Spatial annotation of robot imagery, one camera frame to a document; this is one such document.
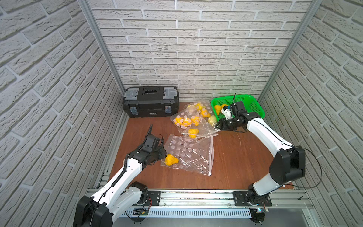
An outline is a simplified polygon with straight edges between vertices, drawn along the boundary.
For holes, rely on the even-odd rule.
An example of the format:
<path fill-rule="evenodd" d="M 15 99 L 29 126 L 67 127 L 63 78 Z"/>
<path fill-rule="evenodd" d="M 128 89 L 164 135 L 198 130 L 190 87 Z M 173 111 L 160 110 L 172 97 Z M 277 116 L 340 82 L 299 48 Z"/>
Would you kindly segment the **dotted zip bag with pears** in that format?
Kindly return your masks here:
<path fill-rule="evenodd" d="M 161 166 L 171 169 L 185 170 L 206 176 L 212 175 L 214 160 L 213 137 L 192 139 L 189 137 L 169 135 L 164 144 L 166 154 L 179 159 L 178 164 L 167 166 L 161 160 Z"/>

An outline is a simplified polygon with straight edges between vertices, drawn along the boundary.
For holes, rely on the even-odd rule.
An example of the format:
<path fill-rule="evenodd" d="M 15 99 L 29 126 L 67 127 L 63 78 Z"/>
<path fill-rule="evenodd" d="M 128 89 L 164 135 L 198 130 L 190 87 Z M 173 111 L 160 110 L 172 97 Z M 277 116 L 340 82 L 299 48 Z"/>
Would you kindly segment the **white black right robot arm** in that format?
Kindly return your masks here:
<path fill-rule="evenodd" d="M 296 147 L 280 137 L 257 113 L 240 113 L 230 119 L 223 118 L 216 127 L 222 131 L 236 131 L 239 127 L 245 127 L 265 145 L 274 158 L 268 173 L 249 186 L 246 200 L 251 205 L 257 205 L 271 192 L 305 176 L 304 148 Z"/>

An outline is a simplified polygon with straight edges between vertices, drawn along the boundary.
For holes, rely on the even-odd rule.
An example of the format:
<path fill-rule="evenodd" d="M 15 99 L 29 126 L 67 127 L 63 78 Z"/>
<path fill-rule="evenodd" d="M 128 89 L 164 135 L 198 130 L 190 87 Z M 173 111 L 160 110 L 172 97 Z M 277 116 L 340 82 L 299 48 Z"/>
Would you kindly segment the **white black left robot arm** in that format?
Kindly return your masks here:
<path fill-rule="evenodd" d="M 144 205 L 147 186 L 133 179 L 147 166 L 166 158 L 164 140 L 152 134 L 149 128 L 145 140 L 128 153 L 123 167 L 108 183 L 91 197 L 83 196 L 77 203 L 73 226 L 111 227 L 134 204 Z"/>

